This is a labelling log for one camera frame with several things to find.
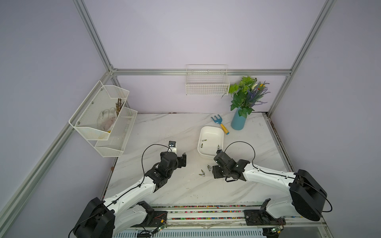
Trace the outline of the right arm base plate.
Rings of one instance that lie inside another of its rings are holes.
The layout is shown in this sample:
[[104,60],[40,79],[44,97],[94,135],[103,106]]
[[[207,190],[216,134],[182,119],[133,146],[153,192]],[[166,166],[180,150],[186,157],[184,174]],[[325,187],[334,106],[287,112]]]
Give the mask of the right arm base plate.
[[247,226],[285,225],[283,217],[273,218],[265,210],[244,210]]

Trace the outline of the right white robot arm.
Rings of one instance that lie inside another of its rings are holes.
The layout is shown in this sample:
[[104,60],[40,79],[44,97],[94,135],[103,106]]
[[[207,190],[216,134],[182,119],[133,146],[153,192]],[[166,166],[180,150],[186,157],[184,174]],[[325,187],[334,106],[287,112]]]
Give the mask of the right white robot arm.
[[320,220],[327,193],[306,170],[293,173],[268,169],[248,160],[235,161],[222,150],[217,150],[214,161],[217,163],[212,167],[215,179],[261,183],[286,194],[279,199],[266,199],[256,215],[260,220],[267,222],[294,215],[310,221]]

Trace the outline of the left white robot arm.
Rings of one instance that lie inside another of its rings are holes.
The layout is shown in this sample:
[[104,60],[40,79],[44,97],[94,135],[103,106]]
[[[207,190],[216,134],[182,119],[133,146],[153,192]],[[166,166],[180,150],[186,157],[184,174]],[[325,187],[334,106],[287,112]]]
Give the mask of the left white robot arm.
[[148,170],[142,180],[121,194],[88,202],[70,234],[77,238],[111,238],[142,223],[151,224],[154,209],[143,199],[162,188],[173,172],[187,165],[187,155],[161,152],[161,161]]

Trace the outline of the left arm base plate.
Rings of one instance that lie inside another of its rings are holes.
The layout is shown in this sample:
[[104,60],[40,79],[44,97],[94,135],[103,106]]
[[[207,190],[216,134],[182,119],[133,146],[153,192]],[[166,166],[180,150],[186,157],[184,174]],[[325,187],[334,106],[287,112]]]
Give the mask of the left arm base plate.
[[145,227],[145,228],[156,228],[164,223],[166,223],[167,220],[167,211],[154,211],[152,213],[148,213],[145,220],[138,224],[135,225],[134,227]]

